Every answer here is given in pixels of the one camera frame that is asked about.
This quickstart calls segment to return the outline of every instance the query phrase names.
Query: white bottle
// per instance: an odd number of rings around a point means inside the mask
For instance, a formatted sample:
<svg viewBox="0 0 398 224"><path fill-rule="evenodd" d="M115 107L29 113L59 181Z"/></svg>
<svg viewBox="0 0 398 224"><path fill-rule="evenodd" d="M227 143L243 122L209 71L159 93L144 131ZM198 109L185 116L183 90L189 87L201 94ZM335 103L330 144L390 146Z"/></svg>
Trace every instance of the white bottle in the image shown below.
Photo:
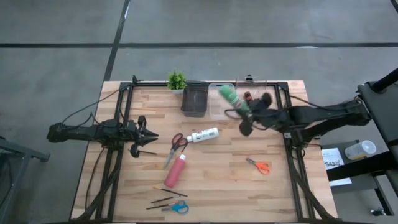
<svg viewBox="0 0 398 224"><path fill-rule="evenodd" d="M218 136L217 128L210 128L207 130L199 131L197 133L192 133L191 136L187 136L188 142L200 142L207 139L212 139Z"/></svg>
<svg viewBox="0 0 398 224"><path fill-rule="evenodd" d="M370 156L376 152L376 146L373 142L365 140L363 142L357 143L350 146L344 150L348 159L356 160L366 156Z"/></svg>

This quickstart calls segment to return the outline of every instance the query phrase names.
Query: blue scissors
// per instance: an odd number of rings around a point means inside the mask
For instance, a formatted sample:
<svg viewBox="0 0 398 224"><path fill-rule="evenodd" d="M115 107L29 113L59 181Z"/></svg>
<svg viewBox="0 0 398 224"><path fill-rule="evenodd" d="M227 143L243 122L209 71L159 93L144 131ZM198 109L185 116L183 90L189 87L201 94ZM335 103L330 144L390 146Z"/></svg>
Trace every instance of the blue scissors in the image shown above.
<svg viewBox="0 0 398 224"><path fill-rule="evenodd" d="M181 200L177 203L171 204L172 206L169 208L162 208L162 211L175 211L179 214L185 214L189 211L188 205L185 203L185 201Z"/></svg>

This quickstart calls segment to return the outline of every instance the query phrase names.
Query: white paper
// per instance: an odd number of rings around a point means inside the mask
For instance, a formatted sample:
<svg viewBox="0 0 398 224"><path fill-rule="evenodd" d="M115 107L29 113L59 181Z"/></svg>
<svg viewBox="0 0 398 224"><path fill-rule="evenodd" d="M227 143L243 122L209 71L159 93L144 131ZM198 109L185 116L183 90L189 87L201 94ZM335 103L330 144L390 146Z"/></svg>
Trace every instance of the white paper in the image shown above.
<svg viewBox="0 0 398 224"><path fill-rule="evenodd" d="M344 165L343 158L341 157L338 148L322 149L322 157L326 170ZM340 180L330 181L329 184L330 187L332 187L332 186L339 186L345 184L352 184L352 182L351 179L348 177Z"/></svg>

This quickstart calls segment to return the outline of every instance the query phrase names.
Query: gray floor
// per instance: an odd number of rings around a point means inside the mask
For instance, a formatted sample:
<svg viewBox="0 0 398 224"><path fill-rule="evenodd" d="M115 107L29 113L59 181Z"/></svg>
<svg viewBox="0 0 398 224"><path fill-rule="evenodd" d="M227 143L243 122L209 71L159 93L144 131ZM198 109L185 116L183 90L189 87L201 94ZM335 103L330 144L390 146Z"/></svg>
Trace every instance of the gray floor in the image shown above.
<svg viewBox="0 0 398 224"><path fill-rule="evenodd" d="M0 1L0 43L112 43L123 0ZM388 0L363 1L132 1L121 42L398 42L398 13ZM86 143L52 144L48 126L96 101L111 49L0 49L0 135L51 153L33 161L16 205L15 223L68 219ZM164 80L183 70L189 79L305 80L311 101L338 103L356 86L397 67L398 49L119 49L111 80ZM83 121L77 114L69 122ZM322 143L368 139L387 150L375 125L341 128ZM379 178L398 213L398 200ZM334 195L348 221L397 223L373 217L372 191Z"/></svg>

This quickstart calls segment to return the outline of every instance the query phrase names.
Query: pencil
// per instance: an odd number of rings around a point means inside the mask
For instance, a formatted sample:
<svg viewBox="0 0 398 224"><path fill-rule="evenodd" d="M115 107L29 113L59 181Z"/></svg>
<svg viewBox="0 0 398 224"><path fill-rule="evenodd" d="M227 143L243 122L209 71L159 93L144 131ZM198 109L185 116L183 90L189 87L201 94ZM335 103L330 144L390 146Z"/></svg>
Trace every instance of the pencil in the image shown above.
<svg viewBox="0 0 398 224"><path fill-rule="evenodd" d="M174 192L174 191L172 191L172 190L163 189L163 188L158 187L158 186L154 186L154 188L155 188L155 189L159 189L159 190L164 190L164 191L167 191L167 192L170 192L170 193L173 193L173 194L178 194L178 195L181 195L181 196L184 196L184 197L188 197L188 195L180 194L180 193Z"/></svg>
<svg viewBox="0 0 398 224"><path fill-rule="evenodd" d="M157 153L154 153L154 152L147 152L147 151L142 151L142 150L140 150L140 152L142 152L142 153L148 153L148 154L152 154L152 155L157 155Z"/></svg>
<svg viewBox="0 0 398 224"><path fill-rule="evenodd" d="M162 207L166 207L166 206L169 206L169 205L170 205L170 204L154 206L154 207L151 207L151 208L147 208L147 210L149 210L149 209L154 209L154 208L162 208Z"/></svg>
<svg viewBox="0 0 398 224"><path fill-rule="evenodd" d="M176 196L173 196L173 197L163 198L163 199L160 199L160 200L156 200L156 201L154 201L154 202L151 202L151 203L163 202L163 201L165 201L165 200L169 200L169 199L173 199L173 198L178 198L178 197L181 197L181 196L180 196L180 195L176 195Z"/></svg>

